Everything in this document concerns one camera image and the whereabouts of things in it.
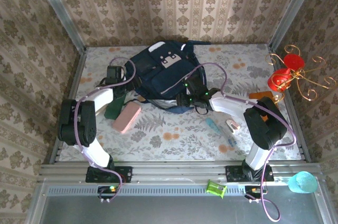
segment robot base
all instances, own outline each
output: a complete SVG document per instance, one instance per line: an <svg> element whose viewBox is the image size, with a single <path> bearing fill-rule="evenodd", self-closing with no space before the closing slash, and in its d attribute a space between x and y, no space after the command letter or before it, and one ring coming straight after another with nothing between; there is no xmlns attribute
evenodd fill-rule
<svg viewBox="0 0 338 224"><path fill-rule="evenodd" d="M122 176L123 183L130 183L133 176L133 167L115 166L114 171ZM119 179L112 173L104 172L95 167L89 167L86 174L86 183L119 183Z"/></svg>
<svg viewBox="0 0 338 224"><path fill-rule="evenodd" d="M262 169L253 174L255 179L250 179L243 171L243 165L226 166L227 182L258 182L260 181ZM272 168L267 165L265 169L265 181L273 182L274 174Z"/></svg>

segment floral wallpaper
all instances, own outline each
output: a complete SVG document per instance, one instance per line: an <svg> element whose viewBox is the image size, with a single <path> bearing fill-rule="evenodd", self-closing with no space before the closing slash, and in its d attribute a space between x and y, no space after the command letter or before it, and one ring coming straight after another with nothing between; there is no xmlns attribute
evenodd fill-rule
<svg viewBox="0 0 338 224"><path fill-rule="evenodd" d="M47 0L0 0L0 223L24 223L77 60Z"/></svg>
<svg viewBox="0 0 338 224"><path fill-rule="evenodd" d="M308 78L324 84L324 77L338 79L338 0L305 0L277 53L283 54L286 44L294 44L302 51L306 67L316 65L312 56L322 56L325 68L307 74ZM338 89L324 89L309 82L301 82L301 89L309 87L318 92L318 99L307 101L295 88L291 95L313 162L320 162L326 183L338 209Z"/></svg>
<svg viewBox="0 0 338 224"><path fill-rule="evenodd" d="M62 0L86 46L268 43L290 0Z"/></svg>

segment red ornament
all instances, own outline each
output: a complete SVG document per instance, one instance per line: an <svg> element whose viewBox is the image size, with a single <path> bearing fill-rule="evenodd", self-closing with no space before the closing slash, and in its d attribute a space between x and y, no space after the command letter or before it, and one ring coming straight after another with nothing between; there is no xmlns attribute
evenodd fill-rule
<svg viewBox="0 0 338 224"><path fill-rule="evenodd" d="M276 92L283 92L285 89L289 87L291 84L291 81L281 88L278 88L278 86L281 86L284 82L288 81L292 78L290 68L281 68L278 69L271 75L271 77L268 79L268 86Z"/></svg>
<svg viewBox="0 0 338 224"><path fill-rule="evenodd" d="M298 54L289 53L284 57L283 61L287 68L290 68L294 71L305 67L304 60Z"/></svg>

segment green box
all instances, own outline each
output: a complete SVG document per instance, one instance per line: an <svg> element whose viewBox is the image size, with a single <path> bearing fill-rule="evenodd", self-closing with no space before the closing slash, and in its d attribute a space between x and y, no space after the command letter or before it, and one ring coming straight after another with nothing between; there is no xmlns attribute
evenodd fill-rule
<svg viewBox="0 0 338 224"><path fill-rule="evenodd" d="M224 197L226 190L227 190L226 185L220 185L220 184L212 182L211 180L209 180L208 186L206 188L207 193L211 193L211 194L214 194L216 196L220 196L221 198Z"/></svg>

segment green plastic block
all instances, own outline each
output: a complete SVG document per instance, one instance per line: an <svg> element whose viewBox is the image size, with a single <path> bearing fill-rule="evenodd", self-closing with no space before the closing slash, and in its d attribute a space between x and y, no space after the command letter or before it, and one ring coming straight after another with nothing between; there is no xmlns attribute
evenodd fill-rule
<svg viewBox="0 0 338 224"><path fill-rule="evenodd" d="M108 104L105 112L106 119L115 120L120 115L123 104L125 103L126 96L127 94L123 95L118 99L115 99L110 104Z"/></svg>
<svg viewBox="0 0 338 224"><path fill-rule="evenodd" d="M227 186L214 183L211 180L209 180L208 186L206 188L207 193L211 193L211 194L214 194L216 196L220 196L221 198L224 197L226 190L227 190Z"/></svg>

